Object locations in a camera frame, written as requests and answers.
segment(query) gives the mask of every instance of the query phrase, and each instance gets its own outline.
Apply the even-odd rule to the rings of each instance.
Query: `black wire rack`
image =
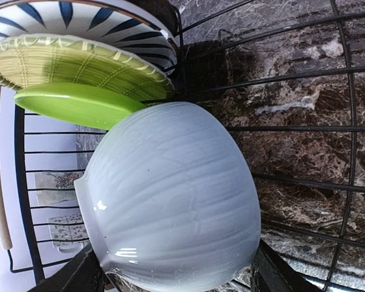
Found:
[[[182,96],[184,99],[189,98],[190,101],[195,101],[196,97],[201,96],[203,94],[208,94],[211,92],[218,92],[224,91],[227,89],[236,89],[236,88],[247,88],[249,86],[254,85],[264,85],[268,83],[274,82],[282,82],[282,81],[289,81],[289,80],[299,80],[303,78],[311,78],[311,77],[323,77],[329,75],[345,75],[347,77],[347,84],[348,84],[348,91],[350,96],[350,116],[351,121],[350,125],[348,126],[270,126],[270,127],[226,127],[230,132],[253,132],[253,131],[270,131],[270,132],[329,132],[329,133],[350,133],[351,134],[351,151],[350,151],[350,176],[349,181],[347,184],[338,184],[333,182],[320,182],[320,181],[311,181],[306,179],[296,179],[291,177],[283,177],[283,176],[275,176],[275,175],[266,175],[261,173],[253,173],[253,177],[257,180],[267,180],[267,181],[278,181],[282,183],[287,183],[296,186],[304,186],[304,187],[318,187],[320,189],[328,189],[328,190],[340,190],[346,191],[346,205],[344,209],[344,215],[342,218],[341,223],[341,232],[338,236],[334,235],[327,235],[322,232],[314,232],[307,229],[288,226],[276,221],[271,220],[263,220],[262,224],[265,226],[271,226],[274,228],[279,228],[284,231],[295,232],[299,235],[304,235],[313,238],[320,238],[323,240],[327,240],[329,242],[335,243],[335,251],[332,258],[332,262],[330,264],[330,268],[328,271],[328,276],[325,279],[319,279],[317,277],[309,276],[306,274],[301,274],[306,279],[315,281],[324,285],[323,290],[327,291],[329,287],[339,288],[344,291],[362,291],[357,288],[345,287],[343,285],[339,285],[337,283],[333,283],[332,277],[335,272],[336,266],[338,264],[338,257],[341,247],[343,245],[354,246],[357,248],[365,249],[365,242],[359,242],[355,240],[346,239],[346,227],[349,221],[350,209],[352,205],[352,198],[353,193],[361,192],[365,193],[365,186],[356,186],[355,185],[355,173],[356,173],[356,150],[357,150],[357,138],[358,133],[365,133],[365,127],[358,125],[358,117],[357,117],[357,110],[356,110],[356,101],[357,101],[357,94],[356,94],[356,87],[355,87],[355,74],[356,73],[365,73],[365,66],[352,66],[352,54],[350,53],[350,48],[348,41],[346,39],[346,31],[345,31],[345,23],[355,19],[364,19],[365,18],[365,11],[363,12],[354,12],[354,13],[347,13],[342,14],[339,12],[337,8],[337,4],[335,0],[328,0],[330,1],[332,14],[330,16],[325,16],[319,19],[309,20],[303,23],[298,23],[290,26],[280,27],[273,30],[268,30],[266,32],[258,33],[253,36],[249,36],[243,39],[239,39],[237,41],[233,41],[227,44],[221,44],[216,48],[209,49],[205,53],[198,54],[196,56],[186,58],[185,46],[184,46],[184,33],[218,17],[224,15],[227,12],[231,12],[234,9],[237,9],[244,5],[249,5],[254,0],[248,1],[241,1],[236,3],[235,5],[231,5],[230,7],[218,11],[214,14],[209,15],[208,17],[203,18],[200,21],[197,21],[185,28],[182,28],[181,17],[176,9],[178,14],[179,20],[179,33],[176,37],[179,39],[180,49],[181,49],[181,59],[178,65],[174,66],[174,69],[180,71],[180,76],[182,76]],[[214,88],[207,88],[205,90],[193,91],[189,88],[187,84],[187,64],[194,63],[200,60],[203,57],[210,56],[217,52],[222,52],[227,49],[231,49],[236,46],[240,46],[242,44],[246,44],[249,42],[262,40],[268,37],[272,37],[274,35],[279,35],[281,33],[292,32],[301,30],[307,27],[314,27],[314,26],[321,26],[321,25],[336,25],[338,28],[339,36],[340,36],[340,43],[343,46],[343,57],[346,66],[344,68],[338,69],[325,69],[319,71],[308,71],[302,72],[297,74],[289,74],[289,75],[280,75],[270,78],[262,78],[256,80],[246,80],[243,82],[238,82],[234,84],[228,84],[223,86],[218,86]],[[151,102],[162,102],[160,100],[154,100]],[[18,196],[19,196],[19,203],[21,208],[21,214],[23,218],[23,225],[24,230],[27,237],[27,244],[30,251],[30,256],[32,259],[32,267],[28,268],[21,268],[21,269],[14,269],[13,268],[13,259],[11,253],[9,251],[9,258],[10,258],[10,269],[13,273],[20,273],[23,271],[30,271],[32,270],[35,275],[36,283],[40,283],[45,279],[44,269],[49,266],[54,266],[58,264],[65,263],[70,259],[61,260],[58,262],[51,262],[51,263],[42,263],[42,259],[40,256],[40,249],[38,246],[42,242],[48,242],[51,240],[43,240],[38,241],[35,235],[35,227],[41,225],[47,225],[48,223],[39,223],[35,224],[32,218],[32,211],[34,209],[43,209],[43,208],[65,208],[65,207],[54,207],[54,206],[46,206],[46,207],[38,207],[38,206],[31,206],[29,203],[29,192],[35,191],[37,189],[30,189],[27,186],[27,173],[38,173],[38,172],[81,172],[84,169],[74,169],[74,170],[46,170],[46,169],[38,169],[38,170],[29,170],[27,169],[25,160],[26,156],[28,155],[38,155],[38,154],[55,154],[60,155],[62,153],[65,154],[73,154],[76,155],[80,153],[80,151],[55,151],[55,152],[48,152],[48,151],[27,151],[24,146],[25,136],[28,135],[65,135],[65,134],[91,134],[91,135],[100,135],[102,133],[94,133],[94,132],[47,132],[47,133],[26,133],[25,132],[25,120],[29,116],[36,116],[36,114],[25,113],[25,111],[19,107],[15,109],[15,164],[16,164],[16,178],[18,183]],[[243,285],[247,288],[246,285],[241,284],[240,282],[235,282],[239,285]]]

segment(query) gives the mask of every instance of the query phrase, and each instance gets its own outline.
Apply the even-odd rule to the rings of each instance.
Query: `marble countertop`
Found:
[[[238,0],[172,0],[184,27]],[[365,11],[365,0],[337,0],[339,13]],[[260,0],[216,17],[184,34],[187,58],[276,28],[333,16],[327,0]],[[365,66],[365,18],[344,25],[352,66]],[[262,78],[344,68],[337,24],[284,32],[200,58],[186,66],[189,95],[225,126],[350,126],[346,75],[331,75],[204,92]],[[356,122],[365,126],[365,73],[354,74]],[[253,173],[347,184],[350,133],[232,132]],[[78,148],[92,150],[101,136],[79,135]],[[365,133],[356,136],[355,185],[365,186]],[[91,154],[79,156],[86,166]],[[257,179],[262,218],[324,235],[339,236],[346,191]],[[263,225],[263,239],[297,271],[325,279],[336,243]],[[354,193],[344,238],[365,243],[365,193]],[[249,282],[249,273],[240,275]],[[342,245],[335,283],[365,290],[365,249]],[[223,291],[239,291],[226,285]]]

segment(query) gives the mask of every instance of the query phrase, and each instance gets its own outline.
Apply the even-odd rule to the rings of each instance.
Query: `white wall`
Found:
[[[15,105],[12,97],[14,92],[3,89],[0,104],[0,166],[2,189],[7,218],[9,221],[10,233],[13,241],[11,252],[14,259],[14,269],[31,266],[31,259],[24,234],[23,223],[20,214],[18,192],[15,176],[14,157],[14,117]],[[40,116],[26,117],[26,131],[74,131],[73,125],[48,119]],[[75,150],[75,135],[59,136],[27,136],[26,151],[38,150]],[[75,155],[28,155],[26,157],[27,169],[76,169],[77,159]],[[33,176],[27,175],[29,188],[35,187]],[[37,206],[35,194],[30,196],[31,206]],[[53,210],[49,212],[33,212],[35,223],[45,223],[49,217],[79,212],[67,210],[60,212]],[[47,228],[38,228],[38,239],[49,239]],[[52,243],[39,244],[43,263],[65,259],[73,254],[63,255],[53,248]],[[46,276],[52,275],[59,266],[45,269]],[[9,271],[9,260],[7,252],[1,249],[0,245],[0,291],[23,292],[35,286],[33,272],[12,274]]]

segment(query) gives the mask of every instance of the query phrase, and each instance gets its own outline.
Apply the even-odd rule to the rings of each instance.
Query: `dark metal frame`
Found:
[[[281,223],[277,223],[275,221],[263,220],[262,224],[267,225],[267,226],[272,226],[275,228],[281,228],[286,231],[292,231],[297,234],[303,234],[303,235],[321,238],[324,240],[329,240],[331,242],[335,242],[337,244],[337,246],[335,249],[332,263],[330,265],[328,277],[325,280],[311,277],[311,276],[301,274],[301,273],[298,273],[298,274],[300,274],[302,277],[304,277],[306,279],[314,280],[315,282],[324,284],[324,291],[327,291],[328,287],[343,288],[347,291],[362,291],[359,289],[349,288],[349,287],[345,287],[345,286],[342,286],[339,284],[332,283],[331,279],[332,279],[333,273],[336,268],[340,249],[343,244],[356,246],[356,247],[365,249],[365,243],[356,242],[356,241],[348,240],[348,239],[344,238],[344,236],[346,234],[346,226],[347,226],[347,222],[348,222],[349,214],[350,214],[352,195],[354,192],[365,193],[365,187],[354,186],[357,134],[365,133],[365,127],[359,127],[357,124],[356,91],[355,91],[355,83],[354,83],[354,73],[365,72],[365,66],[352,67],[352,65],[351,65],[351,54],[350,54],[349,45],[347,44],[346,37],[345,37],[344,23],[346,21],[350,21],[353,19],[365,18],[365,12],[340,14],[338,11],[338,8],[336,6],[335,0],[328,0],[328,1],[330,1],[331,6],[332,6],[332,10],[333,10],[332,16],[328,16],[325,18],[316,19],[316,20],[312,20],[312,21],[307,21],[307,22],[295,24],[292,26],[281,27],[281,28],[273,29],[273,30],[263,32],[263,33],[259,33],[254,36],[250,36],[250,37],[244,38],[242,40],[234,41],[233,43],[225,44],[218,48],[211,49],[201,55],[194,56],[187,60],[185,59],[185,51],[184,51],[184,37],[183,37],[184,32],[191,30],[194,27],[199,26],[200,24],[203,24],[206,21],[209,21],[210,19],[218,17],[224,13],[230,12],[233,9],[236,9],[243,5],[248,5],[249,3],[254,2],[254,0],[239,2],[235,5],[232,5],[217,13],[214,13],[213,15],[210,15],[185,28],[182,28],[181,18],[178,13],[178,10],[176,9],[176,12],[178,14],[179,31],[180,31],[180,33],[177,35],[177,37],[179,37],[179,41],[180,41],[180,45],[181,45],[181,59],[180,59],[179,64],[174,66],[174,68],[181,70],[182,79],[184,82],[183,83],[184,84],[184,94],[185,94],[185,96],[189,96],[190,100],[195,100],[195,98],[194,98],[195,96],[199,96],[200,94],[203,94],[203,93],[222,91],[225,89],[241,88],[241,87],[247,87],[247,86],[252,86],[252,85],[261,85],[261,84],[272,83],[272,82],[280,82],[280,81],[285,81],[285,80],[295,80],[295,79],[301,79],[301,78],[320,77],[320,76],[327,76],[327,75],[344,75],[344,74],[347,75],[347,82],[349,84],[349,93],[350,93],[350,104],[351,104],[351,106],[350,106],[351,126],[343,126],[343,127],[342,126],[335,126],[335,127],[332,127],[332,126],[323,126],[323,127],[320,127],[320,126],[313,126],[313,127],[309,127],[309,126],[227,127],[227,129],[229,131],[234,131],[234,132],[242,132],[242,131],[318,132],[318,131],[325,131],[325,132],[331,132],[331,133],[335,133],[335,132],[351,133],[350,179],[347,184],[335,184],[335,183],[330,183],[330,182],[307,181],[307,180],[303,180],[303,179],[294,179],[294,178],[287,178],[287,177],[281,177],[281,176],[263,175],[263,174],[259,174],[259,173],[254,173],[253,176],[255,179],[267,179],[267,180],[271,180],[271,181],[280,181],[283,183],[294,184],[294,185],[299,185],[299,186],[318,187],[318,188],[322,188],[322,189],[347,191],[344,217],[343,217],[343,221],[342,221],[341,232],[338,237],[335,237],[332,235],[325,235],[325,234],[321,234],[318,232],[308,231],[308,230],[301,229],[301,228],[287,226],[287,225],[284,225]],[[251,41],[256,41],[256,40],[260,40],[262,38],[270,37],[270,36],[277,35],[280,33],[290,32],[293,30],[299,30],[299,29],[303,29],[306,27],[317,26],[317,25],[321,25],[321,24],[336,24],[338,26],[339,35],[341,38],[342,46],[344,48],[344,59],[346,62],[345,68],[328,69],[328,70],[324,70],[324,71],[314,71],[314,72],[303,72],[303,73],[298,73],[298,74],[276,76],[276,77],[257,79],[257,80],[249,80],[249,81],[240,82],[240,83],[236,83],[236,84],[219,86],[216,88],[209,88],[204,91],[197,91],[197,92],[192,92],[187,87],[185,65],[188,63],[197,61],[198,59],[208,56],[210,54],[213,54],[215,52],[220,52],[220,51],[223,51],[223,50],[226,50],[226,49],[229,49],[229,48],[241,45],[241,44],[245,44],[245,43],[248,43]],[[84,170],[28,170],[28,169],[26,169],[26,163],[25,163],[26,155],[37,155],[40,153],[52,153],[52,154],[67,153],[68,154],[68,153],[78,153],[78,152],[77,151],[29,151],[29,152],[27,152],[24,149],[24,136],[25,135],[36,135],[36,134],[44,135],[44,134],[100,134],[100,133],[78,133],[78,132],[25,133],[24,132],[25,118],[27,116],[33,116],[33,115],[36,115],[36,114],[25,113],[23,109],[16,107],[16,110],[15,110],[16,179],[17,179],[17,183],[18,183],[18,195],[19,195],[19,203],[20,203],[20,208],[21,208],[21,213],[22,213],[22,218],[23,218],[23,225],[24,225],[24,230],[25,230],[26,237],[27,237],[27,244],[29,246],[33,267],[22,268],[22,269],[13,269],[13,260],[12,260],[10,251],[9,251],[9,258],[10,258],[10,270],[13,273],[20,273],[23,271],[33,270],[36,283],[40,283],[45,279],[44,270],[43,270],[44,268],[46,268],[48,266],[67,262],[70,259],[62,260],[59,262],[42,264],[40,252],[38,249],[38,244],[42,243],[42,242],[52,241],[52,240],[43,240],[43,241],[37,240],[37,238],[35,236],[34,227],[41,226],[41,225],[48,225],[48,223],[34,224],[33,220],[32,220],[31,210],[32,209],[42,209],[42,208],[62,209],[63,207],[53,207],[53,206],[52,207],[50,207],[50,206],[32,207],[32,206],[30,206],[28,195],[29,195],[29,191],[31,191],[31,189],[27,188],[26,173],[46,172],[46,171],[48,171],[48,172],[74,172],[74,171],[84,171]],[[243,285],[236,281],[233,281],[233,282],[247,288],[246,285]]]

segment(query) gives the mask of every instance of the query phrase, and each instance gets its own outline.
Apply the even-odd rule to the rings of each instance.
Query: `glossy glaze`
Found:
[[[33,33],[99,41],[132,52],[161,69],[177,62],[168,28],[147,11],[123,0],[106,0],[104,4],[0,1],[0,41]]]
[[[20,90],[13,99],[34,113],[103,130],[110,130],[146,107],[123,94],[78,83],[31,86]]]
[[[224,127],[191,103],[115,126],[75,182],[105,272],[150,291],[207,291],[247,267],[260,238],[256,188]]]

